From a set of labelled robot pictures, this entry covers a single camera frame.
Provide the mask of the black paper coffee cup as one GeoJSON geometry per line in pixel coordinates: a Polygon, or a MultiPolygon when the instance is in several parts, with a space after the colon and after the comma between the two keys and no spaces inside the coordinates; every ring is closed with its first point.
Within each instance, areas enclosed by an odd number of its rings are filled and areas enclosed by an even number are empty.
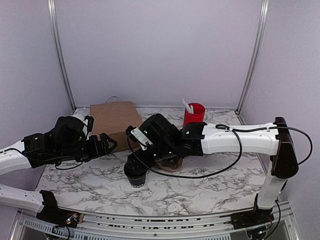
{"type": "Polygon", "coordinates": [[[141,175],[127,176],[130,185],[134,188],[141,188],[146,183],[146,173],[141,175]]]}

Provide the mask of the brown paper bag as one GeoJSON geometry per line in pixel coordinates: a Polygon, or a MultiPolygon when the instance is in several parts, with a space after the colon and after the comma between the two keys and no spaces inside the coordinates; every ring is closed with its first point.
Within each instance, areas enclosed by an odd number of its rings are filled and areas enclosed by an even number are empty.
{"type": "Polygon", "coordinates": [[[113,153],[128,151],[126,129],[139,127],[143,120],[131,101],[115,101],[90,106],[90,116],[94,118],[91,135],[107,134],[118,146],[113,153]]]}

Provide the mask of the brown pulp cup carrier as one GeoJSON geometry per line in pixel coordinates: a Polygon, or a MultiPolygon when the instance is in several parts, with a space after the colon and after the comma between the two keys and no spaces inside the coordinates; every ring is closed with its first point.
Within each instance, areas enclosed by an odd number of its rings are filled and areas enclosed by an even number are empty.
{"type": "Polygon", "coordinates": [[[176,156],[170,159],[164,159],[164,160],[158,161],[156,165],[160,169],[170,173],[178,172],[182,169],[183,158],[176,156]]]}

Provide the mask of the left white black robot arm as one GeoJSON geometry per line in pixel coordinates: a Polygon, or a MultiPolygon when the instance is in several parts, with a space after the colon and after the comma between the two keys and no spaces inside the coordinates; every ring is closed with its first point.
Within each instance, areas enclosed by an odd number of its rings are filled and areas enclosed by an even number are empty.
{"type": "MultiPolygon", "coordinates": [[[[43,134],[35,134],[1,149],[0,173],[4,175],[44,165],[58,167],[66,161],[82,164],[110,154],[117,146],[118,143],[105,133],[70,143],[59,142],[43,134]]],[[[53,223],[60,222],[64,216],[62,209],[58,208],[54,194],[50,191],[27,191],[1,184],[0,203],[35,213],[43,211],[53,223]]]]}

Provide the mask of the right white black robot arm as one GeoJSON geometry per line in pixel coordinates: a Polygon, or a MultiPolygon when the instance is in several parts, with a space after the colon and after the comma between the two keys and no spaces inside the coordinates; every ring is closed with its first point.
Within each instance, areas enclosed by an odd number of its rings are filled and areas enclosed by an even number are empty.
{"type": "Polygon", "coordinates": [[[140,144],[127,157],[124,173],[133,187],[145,184],[146,173],[160,161],[216,153],[257,153],[270,156],[267,176],[247,219],[258,224],[267,216],[287,179],[297,174],[299,164],[286,121],[261,125],[212,124],[190,122],[178,129],[163,115],[149,117],[140,127],[129,126],[127,141],[140,144]]]}

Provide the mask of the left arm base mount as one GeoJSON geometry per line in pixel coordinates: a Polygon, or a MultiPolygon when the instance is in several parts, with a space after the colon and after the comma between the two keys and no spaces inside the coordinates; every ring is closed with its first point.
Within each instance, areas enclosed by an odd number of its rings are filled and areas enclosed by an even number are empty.
{"type": "Polygon", "coordinates": [[[55,224],[59,227],[76,228],[83,219],[83,214],[66,209],[44,208],[36,214],[36,218],[47,223],[55,224]]]}

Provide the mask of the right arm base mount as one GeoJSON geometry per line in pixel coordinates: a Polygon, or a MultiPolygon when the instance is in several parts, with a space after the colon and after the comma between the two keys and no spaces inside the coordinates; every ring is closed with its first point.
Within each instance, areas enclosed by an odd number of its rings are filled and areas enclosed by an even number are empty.
{"type": "Polygon", "coordinates": [[[265,224],[274,219],[272,213],[253,213],[251,211],[233,213],[230,216],[231,224],[235,230],[265,224]]]}

